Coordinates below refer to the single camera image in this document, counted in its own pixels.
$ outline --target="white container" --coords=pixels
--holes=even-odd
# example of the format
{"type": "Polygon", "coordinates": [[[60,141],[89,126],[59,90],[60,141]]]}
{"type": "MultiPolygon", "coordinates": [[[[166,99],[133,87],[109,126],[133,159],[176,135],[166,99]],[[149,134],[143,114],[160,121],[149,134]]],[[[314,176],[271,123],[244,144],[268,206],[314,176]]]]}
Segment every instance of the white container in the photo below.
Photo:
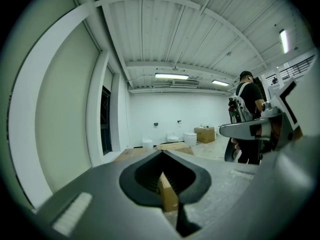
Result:
{"type": "Polygon", "coordinates": [[[216,131],[216,136],[220,135],[220,126],[214,127],[214,131],[216,131]]]}
{"type": "Polygon", "coordinates": [[[183,134],[184,143],[189,147],[197,145],[197,134],[194,132],[185,132],[183,134]]]}
{"type": "Polygon", "coordinates": [[[147,152],[151,152],[154,150],[154,142],[150,138],[143,138],[142,147],[145,148],[147,152]]]}

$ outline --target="man's hand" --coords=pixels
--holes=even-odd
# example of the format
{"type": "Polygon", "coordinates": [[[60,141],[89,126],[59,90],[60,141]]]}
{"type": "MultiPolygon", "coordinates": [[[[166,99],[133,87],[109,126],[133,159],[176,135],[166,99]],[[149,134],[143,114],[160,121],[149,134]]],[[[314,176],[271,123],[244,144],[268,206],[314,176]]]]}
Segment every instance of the man's hand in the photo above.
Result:
{"type": "Polygon", "coordinates": [[[236,150],[241,150],[240,147],[239,147],[238,142],[237,142],[234,138],[231,139],[231,142],[232,142],[233,144],[235,144],[234,148],[235,148],[236,150]]]}

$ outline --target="corrugated metal ceiling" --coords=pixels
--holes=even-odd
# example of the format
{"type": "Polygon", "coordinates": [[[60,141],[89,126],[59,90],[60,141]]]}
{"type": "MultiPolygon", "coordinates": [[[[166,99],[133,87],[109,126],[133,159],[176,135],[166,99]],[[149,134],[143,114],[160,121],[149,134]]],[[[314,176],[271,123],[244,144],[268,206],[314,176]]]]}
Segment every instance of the corrugated metal ceiling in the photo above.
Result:
{"type": "MultiPolygon", "coordinates": [[[[201,6],[208,0],[189,0],[201,6]]],[[[227,90],[211,84],[214,79],[226,81],[216,72],[231,79],[243,70],[260,73],[285,63],[313,47],[306,26],[287,0],[209,0],[206,8],[234,25],[247,40],[236,34],[230,25],[212,18],[206,11],[163,0],[125,0],[109,5],[116,37],[127,62],[170,62],[200,66],[202,72],[161,67],[128,69],[135,88],[153,86],[157,72],[188,74],[200,80],[200,87],[227,90]],[[290,52],[283,54],[279,31],[288,32],[290,52]],[[248,45],[251,42],[257,52],[248,45]]]]}

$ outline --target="white wall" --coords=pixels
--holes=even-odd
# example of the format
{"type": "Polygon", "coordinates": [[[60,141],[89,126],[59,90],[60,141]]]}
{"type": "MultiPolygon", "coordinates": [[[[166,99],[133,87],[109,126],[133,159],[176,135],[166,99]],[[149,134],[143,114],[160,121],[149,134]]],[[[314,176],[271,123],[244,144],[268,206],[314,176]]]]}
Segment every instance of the white wall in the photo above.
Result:
{"type": "Polygon", "coordinates": [[[131,144],[141,146],[143,137],[150,137],[154,145],[165,143],[168,132],[174,132],[182,141],[183,133],[194,132],[201,124],[229,124],[228,103],[228,97],[220,95],[133,94],[131,144]]]}
{"type": "Polygon", "coordinates": [[[36,106],[36,144],[55,192],[91,168],[86,139],[90,80],[99,51],[81,23],[54,55],[36,106]]]}

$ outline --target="fluorescent light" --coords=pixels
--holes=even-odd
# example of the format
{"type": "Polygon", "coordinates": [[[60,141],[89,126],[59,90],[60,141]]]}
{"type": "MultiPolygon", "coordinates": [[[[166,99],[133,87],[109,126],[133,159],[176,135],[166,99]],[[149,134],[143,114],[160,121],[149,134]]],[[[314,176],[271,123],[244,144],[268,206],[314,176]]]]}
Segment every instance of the fluorescent light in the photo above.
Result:
{"type": "Polygon", "coordinates": [[[163,73],[156,73],[156,78],[169,78],[169,79],[188,79],[187,74],[163,74],[163,73]]]}
{"type": "Polygon", "coordinates": [[[289,52],[289,45],[288,45],[287,32],[284,29],[280,31],[280,37],[283,45],[283,51],[286,54],[287,52],[289,52]]]}
{"type": "Polygon", "coordinates": [[[229,85],[227,82],[221,82],[218,80],[213,80],[212,83],[216,84],[216,85],[221,85],[221,86],[228,86],[229,85]]]}

